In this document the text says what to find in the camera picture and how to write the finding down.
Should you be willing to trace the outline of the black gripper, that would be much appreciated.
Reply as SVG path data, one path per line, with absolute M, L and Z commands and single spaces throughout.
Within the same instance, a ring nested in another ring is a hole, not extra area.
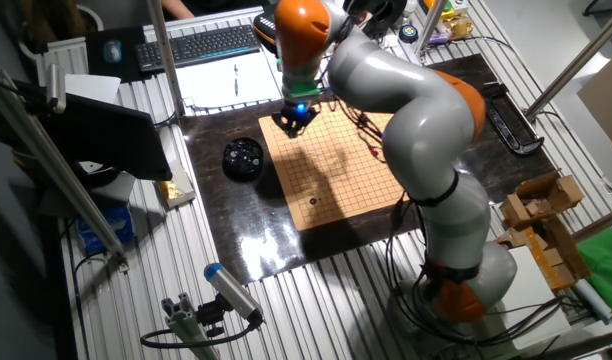
M 273 113 L 273 122 L 284 131 L 289 138 L 299 136 L 300 128 L 307 127 L 318 115 L 318 111 L 306 102 L 285 102 L 280 113 Z

